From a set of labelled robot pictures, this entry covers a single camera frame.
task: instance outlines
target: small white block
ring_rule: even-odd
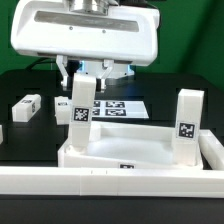
[[[3,142],[2,125],[0,125],[0,144]]]
[[[7,195],[79,195],[80,174],[81,169],[1,166],[0,192]]]
[[[70,124],[68,138],[76,148],[86,148],[89,142],[90,124]]]
[[[174,163],[196,165],[203,97],[203,91],[182,89],[179,93],[172,138]]]
[[[73,80],[72,105],[93,107],[96,91],[96,78],[75,74]]]
[[[69,124],[71,101],[68,97],[55,97],[55,116],[58,125]]]
[[[13,121],[28,122],[40,109],[41,97],[38,94],[26,95],[15,106],[12,107]]]

